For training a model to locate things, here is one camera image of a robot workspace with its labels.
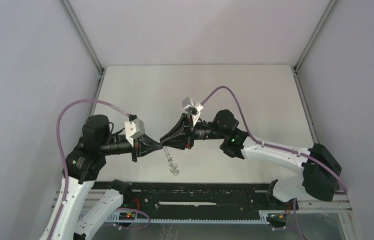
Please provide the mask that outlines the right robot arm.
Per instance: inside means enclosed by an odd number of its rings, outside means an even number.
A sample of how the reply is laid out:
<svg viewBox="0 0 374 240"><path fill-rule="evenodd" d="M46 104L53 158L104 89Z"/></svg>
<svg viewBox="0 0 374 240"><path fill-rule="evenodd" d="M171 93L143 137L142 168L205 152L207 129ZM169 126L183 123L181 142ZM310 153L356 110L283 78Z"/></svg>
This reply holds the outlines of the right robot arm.
<svg viewBox="0 0 374 240"><path fill-rule="evenodd" d="M316 143L306 148L255 142L238 124L227 109L218 111L212 121L194 122L191 114L182 113L177 124L160 138L160 143L186 150L197 140L222 140L220 149L231 158L265 161L295 172L293 177L271 182L265 201L272 209L306 196L325 202L333 200L342 168L324 145Z"/></svg>

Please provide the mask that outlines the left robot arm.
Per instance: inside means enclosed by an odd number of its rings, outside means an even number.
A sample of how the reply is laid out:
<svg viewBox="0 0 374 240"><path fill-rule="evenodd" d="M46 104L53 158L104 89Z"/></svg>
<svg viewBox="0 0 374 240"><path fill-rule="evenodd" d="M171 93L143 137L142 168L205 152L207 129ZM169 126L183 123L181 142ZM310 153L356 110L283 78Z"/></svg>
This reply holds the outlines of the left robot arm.
<svg viewBox="0 0 374 240"><path fill-rule="evenodd" d="M138 118L130 118L126 126L133 134L113 133L107 116L89 117L82 127L78 144L65 158L67 177L62 178L58 200L42 240L90 240L108 217L118 208L133 202L130 184L115 179L91 210L80 217L84 202L106 164L106 156L130 154L133 161L163 146L147 136Z"/></svg>

